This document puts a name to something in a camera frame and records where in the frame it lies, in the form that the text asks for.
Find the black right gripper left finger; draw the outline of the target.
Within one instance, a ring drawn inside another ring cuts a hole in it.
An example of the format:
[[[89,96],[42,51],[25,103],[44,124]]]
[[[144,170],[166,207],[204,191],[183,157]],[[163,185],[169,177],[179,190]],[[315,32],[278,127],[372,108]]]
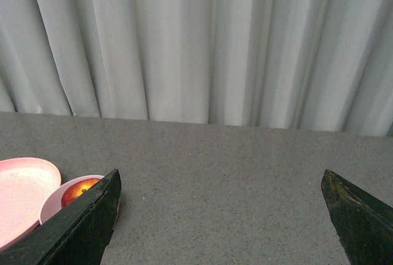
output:
[[[100,264],[117,219],[116,169],[43,225],[1,252],[1,264]]]

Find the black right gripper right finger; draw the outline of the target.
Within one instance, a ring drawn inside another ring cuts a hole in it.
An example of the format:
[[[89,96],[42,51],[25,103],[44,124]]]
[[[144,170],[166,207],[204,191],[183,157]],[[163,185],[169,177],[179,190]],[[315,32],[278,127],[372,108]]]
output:
[[[349,262],[392,264],[392,207],[328,169],[321,190]]]

